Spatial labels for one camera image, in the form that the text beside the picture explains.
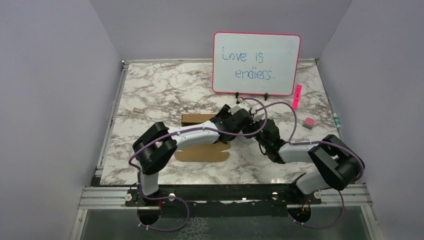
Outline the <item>brown cardboard box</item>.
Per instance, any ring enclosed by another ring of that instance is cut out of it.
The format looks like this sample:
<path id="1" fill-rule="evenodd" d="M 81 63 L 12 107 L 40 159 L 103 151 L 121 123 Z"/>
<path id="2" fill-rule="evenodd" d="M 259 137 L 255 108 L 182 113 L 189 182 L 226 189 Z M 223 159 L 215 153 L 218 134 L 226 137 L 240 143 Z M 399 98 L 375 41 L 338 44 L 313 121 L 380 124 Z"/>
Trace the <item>brown cardboard box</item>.
<path id="1" fill-rule="evenodd" d="M 181 127 L 189 129 L 209 121 L 213 113 L 184 113 L 181 117 Z M 206 136 L 201 131 L 190 131 L 184 134 L 184 139 L 178 144 L 175 158 L 180 162 L 187 163 L 220 163 L 230 157 L 231 145 L 221 142 L 215 143 L 214 137 L 217 132 L 211 131 Z"/>

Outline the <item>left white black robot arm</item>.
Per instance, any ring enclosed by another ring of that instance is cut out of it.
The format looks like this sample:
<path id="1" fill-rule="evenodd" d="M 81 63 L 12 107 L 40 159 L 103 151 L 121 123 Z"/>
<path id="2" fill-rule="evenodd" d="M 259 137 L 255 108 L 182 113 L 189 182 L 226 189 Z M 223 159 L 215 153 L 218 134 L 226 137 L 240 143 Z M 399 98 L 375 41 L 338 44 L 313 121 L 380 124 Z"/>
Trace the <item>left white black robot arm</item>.
<path id="1" fill-rule="evenodd" d="M 159 172 L 177 150 L 187 147 L 232 141 L 243 128 L 253 123 L 251 106 L 244 102 L 230 107 L 224 105 L 210 120 L 182 127 L 166 127 L 156 122 L 132 145 L 139 172 L 138 199 L 144 205 L 157 200 Z"/>

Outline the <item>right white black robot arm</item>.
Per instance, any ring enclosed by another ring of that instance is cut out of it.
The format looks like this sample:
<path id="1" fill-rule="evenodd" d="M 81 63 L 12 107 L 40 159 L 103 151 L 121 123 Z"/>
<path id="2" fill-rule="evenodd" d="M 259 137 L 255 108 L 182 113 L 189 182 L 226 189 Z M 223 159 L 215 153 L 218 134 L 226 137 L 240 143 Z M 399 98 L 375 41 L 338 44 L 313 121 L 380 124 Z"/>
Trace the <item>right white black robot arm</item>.
<path id="1" fill-rule="evenodd" d="M 280 130 L 271 119 L 251 125 L 252 130 L 262 130 L 253 136 L 264 148 L 265 155 L 274 163 L 313 163 L 316 170 L 297 177 L 289 186 L 289 199 L 300 204 L 309 194 L 319 190 L 342 191 L 364 173 L 365 164 L 360 157 L 337 136 L 329 134 L 321 141 L 288 142 L 280 137 Z"/>

